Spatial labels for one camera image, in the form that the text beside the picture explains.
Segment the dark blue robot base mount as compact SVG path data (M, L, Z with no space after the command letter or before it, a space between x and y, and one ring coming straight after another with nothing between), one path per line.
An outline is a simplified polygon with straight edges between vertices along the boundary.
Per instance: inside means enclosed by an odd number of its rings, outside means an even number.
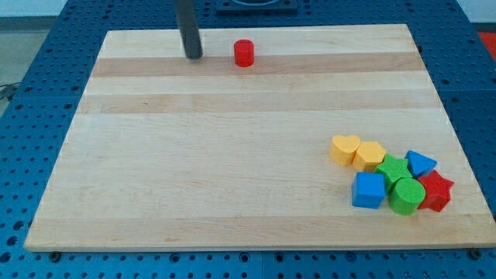
M217 14L234 12L297 12L299 0L215 0Z

